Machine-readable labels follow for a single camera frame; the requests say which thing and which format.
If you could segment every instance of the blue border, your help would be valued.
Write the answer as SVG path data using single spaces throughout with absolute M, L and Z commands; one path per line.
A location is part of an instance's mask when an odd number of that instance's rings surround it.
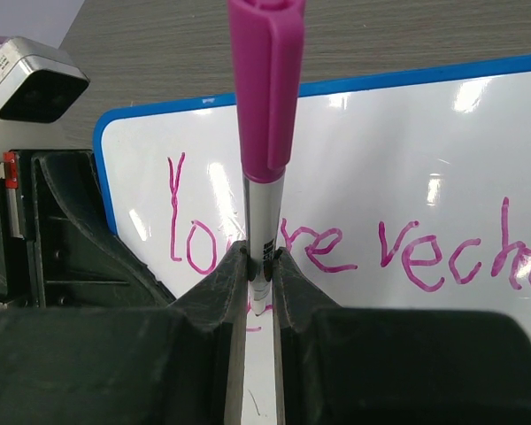
M 402 71 L 398 73 L 382 73 L 366 77 L 347 78 L 322 82 L 310 82 L 301 85 L 300 97 L 329 95 L 347 91 L 361 91 L 371 89 L 385 89 L 390 87 L 411 86 L 415 84 L 427 84 L 430 82 L 455 81 L 467 78 L 477 78 L 509 73 L 531 72 L 531 55 L 518 56 L 515 58 L 503 58 L 473 62 L 468 64 L 438 66 L 428 69 Z M 112 233 L 116 234 L 116 219 L 112 209 L 112 199 L 106 169 L 104 167 L 104 155 L 102 137 L 104 129 L 115 120 L 126 118 L 158 115 L 161 113 L 185 112 L 196 109 L 217 108 L 235 104 L 235 95 L 228 93 L 211 97 L 197 97 L 192 99 L 164 102 L 160 104 L 146 104 L 128 108 L 115 109 L 105 113 L 98 120 L 93 134 L 93 151 L 96 158 L 96 168 L 103 194 L 106 219 Z

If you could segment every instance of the gray wood surface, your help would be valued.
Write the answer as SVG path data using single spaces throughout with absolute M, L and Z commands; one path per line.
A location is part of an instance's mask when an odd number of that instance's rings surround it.
M 309 0 L 303 80 L 531 53 L 531 0 Z M 87 0 L 62 47 L 92 80 L 64 118 L 233 90 L 225 0 Z

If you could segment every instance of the pink marker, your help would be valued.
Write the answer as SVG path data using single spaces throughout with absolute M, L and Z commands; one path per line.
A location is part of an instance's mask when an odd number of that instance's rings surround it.
M 283 175 L 291 156 L 304 0 L 228 0 L 244 174 L 251 306 L 266 308 Z

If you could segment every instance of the whiteboard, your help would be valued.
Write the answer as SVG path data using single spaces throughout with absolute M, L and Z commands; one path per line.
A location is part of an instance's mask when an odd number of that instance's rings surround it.
M 96 127 L 110 226 L 177 297 L 244 238 L 234 102 Z M 342 305 L 497 311 L 531 337 L 531 56 L 303 85 L 281 217 Z

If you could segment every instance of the red component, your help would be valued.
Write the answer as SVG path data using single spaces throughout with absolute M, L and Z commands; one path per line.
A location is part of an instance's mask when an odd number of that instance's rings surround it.
M 14 152 L 4 152 L 4 171 L 6 173 L 6 188 L 18 188 L 18 164 Z

